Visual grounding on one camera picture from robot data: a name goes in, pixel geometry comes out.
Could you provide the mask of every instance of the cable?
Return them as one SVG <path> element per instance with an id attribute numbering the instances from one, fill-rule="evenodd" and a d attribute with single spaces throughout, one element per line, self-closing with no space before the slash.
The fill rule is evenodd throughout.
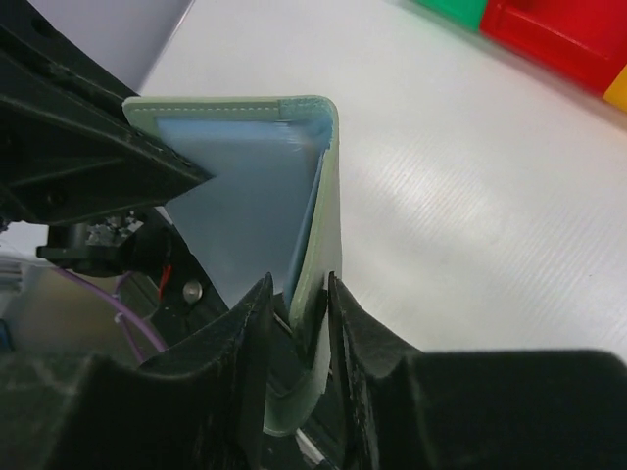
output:
<path id="1" fill-rule="evenodd" d="M 144 323 L 144 321 L 139 316 L 137 316 L 130 308 L 128 308 L 118 299 L 114 298 L 110 294 L 107 294 L 98 286 L 93 285 L 91 282 L 86 281 L 85 279 L 82 279 L 81 277 L 78 277 L 77 275 L 69 271 L 61 269 L 60 267 L 53 267 L 53 270 L 56 271 L 57 274 L 65 277 L 66 279 L 69 279 L 72 282 L 75 282 L 76 284 L 78 284 L 79 286 L 84 287 L 88 291 L 91 291 L 92 293 L 100 297 L 102 300 L 104 300 L 105 302 L 113 306 L 127 320 L 129 320 L 132 324 L 134 324 L 139 329 L 139 331 L 141 331 L 144 334 L 144 336 L 146 336 L 148 341 L 152 343 L 152 345 L 155 347 L 155 349 L 159 353 L 162 353 L 163 351 L 166 350 L 166 345 L 164 344 L 164 342 L 148 327 L 148 325 L 146 325 L 146 323 Z"/>
<path id="2" fill-rule="evenodd" d="M 122 276 L 118 276 L 118 279 L 116 279 L 116 288 L 114 289 L 113 294 L 114 299 L 120 300 L 121 286 L 123 286 L 124 282 L 126 282 L 126 280 L 128 280 L 128 278 L 132 274 L 132 271 L 128 271 L 125 272 Z M 139 362 L 140 364 L 143 363 L 146 358 L 144 357 L 144 354 L 139 346 L 137 345 L 137 342 L 135 341 L 135 338 L 130 331 L 130 327 L 128 326 L 128 322 L 126 321 L 126 318 L 124 318 L 124 314 L 121 311 L 118 312 L 118 314 L 116 315 L 115 321 L 120 326 L 120 329 L 124 334 L 128 345 L 130 346 L 130 350 L 133 352 L 133 355 L 137 359 L 137 362 Z"/>

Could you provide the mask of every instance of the red wire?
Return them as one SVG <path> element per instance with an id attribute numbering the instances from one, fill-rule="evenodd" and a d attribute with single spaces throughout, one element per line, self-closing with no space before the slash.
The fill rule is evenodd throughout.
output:
<path id="1" fill-rule="evenodd" d="M 164 297 L 164 289 L 168 284 L 169 277 L 172 274 L 172 266 L 168 265 L 164 267 L 164 272 L 161 275 L 161 281 L 159 283 L 159 300 Z"/>

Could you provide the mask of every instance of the light blue fabric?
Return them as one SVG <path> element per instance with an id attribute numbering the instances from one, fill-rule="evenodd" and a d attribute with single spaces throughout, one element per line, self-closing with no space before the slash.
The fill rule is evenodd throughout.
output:
<path id="1" fill-rule="evenodd" d="M 224 302 L 234 306 L 270 272 L 289 308 L 331 122 L 160 117 L 157 124 L 164 142 L 214 176 L 166 209 Z"/>

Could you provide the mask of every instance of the white table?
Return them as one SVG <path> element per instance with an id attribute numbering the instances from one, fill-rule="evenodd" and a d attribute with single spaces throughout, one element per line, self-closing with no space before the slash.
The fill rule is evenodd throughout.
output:
<path id="1" fill-rule="evenodd" d="M 627 359 L 627 116 L 425 10 L 196 0 L 144 95 L 340 111 L 344 280 L 424 350 Z"/>

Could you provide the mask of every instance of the open pouch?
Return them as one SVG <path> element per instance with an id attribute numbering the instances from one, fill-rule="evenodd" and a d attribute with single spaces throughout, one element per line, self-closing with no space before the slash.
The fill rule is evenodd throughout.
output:
<path id="1" fill-rule="evenodd" d="M 211 178 L 167 212 L 224 302 L 267 272 L 283 294 L 296 346 L 317 338 L 312 369 L 284 396 L 268 389 L 265 431 L 296 431 L 324 392 L 330 361 L 316 301 L 341 271 L 337 111 L 321 97 L 129 98 L 132 126 L 163 140 Z"/>

